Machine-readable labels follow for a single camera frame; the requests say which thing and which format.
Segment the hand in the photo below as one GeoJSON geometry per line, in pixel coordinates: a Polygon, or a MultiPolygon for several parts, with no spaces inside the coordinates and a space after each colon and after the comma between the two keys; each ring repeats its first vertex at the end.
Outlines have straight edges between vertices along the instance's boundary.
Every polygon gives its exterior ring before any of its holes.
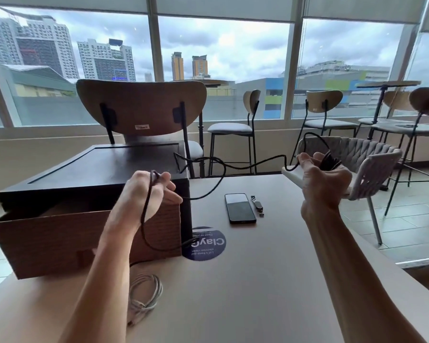
{"type": "MultiPolygon", "coordinates": [[[[144,202],[148,195],[149,176],[149,172],[137,171],[126,182],[105,224],[104,234],[135,235],[140,226],[144,202]]],[[[145,221],[156,214],[162,200],[170,204],[183,202],[183,199],[174,192],[175,188],[175,184],[170,181],[170,173],[162,173],[157,183],[152,187],[145,221]]]]}
{"type": "Polygon", "coordinates": [[[338,209],[342,196],[351,183],[352,174],[343,165],[332,171],[321,171],[319,165],[324,154],[315,153],[310,157],[307,153],[298,155],[300,166],[303,169],[303,196],[302,215],[308,213],[310,206],[324,206],[338,209]]]}

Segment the white cable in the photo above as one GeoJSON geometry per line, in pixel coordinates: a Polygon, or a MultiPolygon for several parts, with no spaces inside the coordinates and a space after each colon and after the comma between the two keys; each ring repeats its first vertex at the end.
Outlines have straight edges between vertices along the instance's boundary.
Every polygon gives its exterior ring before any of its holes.
{"type": "Polygon", "coordinates": [[[127,323],[128,326],[136,325],[140,322],[148,312],[152,311],[157,304],[157,299],[162,295],[162,283],[155,274],[139,274],[133,282],[130,283],[129,303],[128,308],[132,311],[133,318],[127,323]],[[144,282],[152,281],[155,285],[154,294],[147,303],[135,300],[133,298],[134,291],[144,282]]]}

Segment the watch band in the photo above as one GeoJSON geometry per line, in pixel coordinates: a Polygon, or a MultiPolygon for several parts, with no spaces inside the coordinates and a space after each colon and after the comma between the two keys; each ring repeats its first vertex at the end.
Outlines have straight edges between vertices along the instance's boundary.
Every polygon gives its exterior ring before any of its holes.
{"type": "Polygon", "coordinates": [[[261,202],[257,201],[256,196],[251,195],[251,201],[254,204],[254,207],[256,207],[257,212],[259,213],[260,217],[264,216],[264,207],[262,207],[261,202]]]}

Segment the round sticker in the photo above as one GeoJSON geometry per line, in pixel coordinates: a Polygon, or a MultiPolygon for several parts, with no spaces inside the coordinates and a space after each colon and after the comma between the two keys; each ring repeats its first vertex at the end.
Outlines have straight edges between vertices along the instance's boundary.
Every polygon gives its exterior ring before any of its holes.
{"type": "Polygon", "coordinates": [[[199,239],[183,248],[183,256],[193,261],[207,261],[220,255],[225,249],[225,236],[221,231],[194,231],[194,237],[199,239]]]}

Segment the black smartphone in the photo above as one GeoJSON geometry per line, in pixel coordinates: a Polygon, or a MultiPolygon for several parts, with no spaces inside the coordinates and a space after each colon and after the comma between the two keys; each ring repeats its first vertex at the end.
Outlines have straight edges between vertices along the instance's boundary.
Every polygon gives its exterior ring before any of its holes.
{"type": "Polygon", "coordinates": [[[225,203],[231,224],[252,224],[256,216],[252,211],[246,194],[226,194],[225,203]]]}

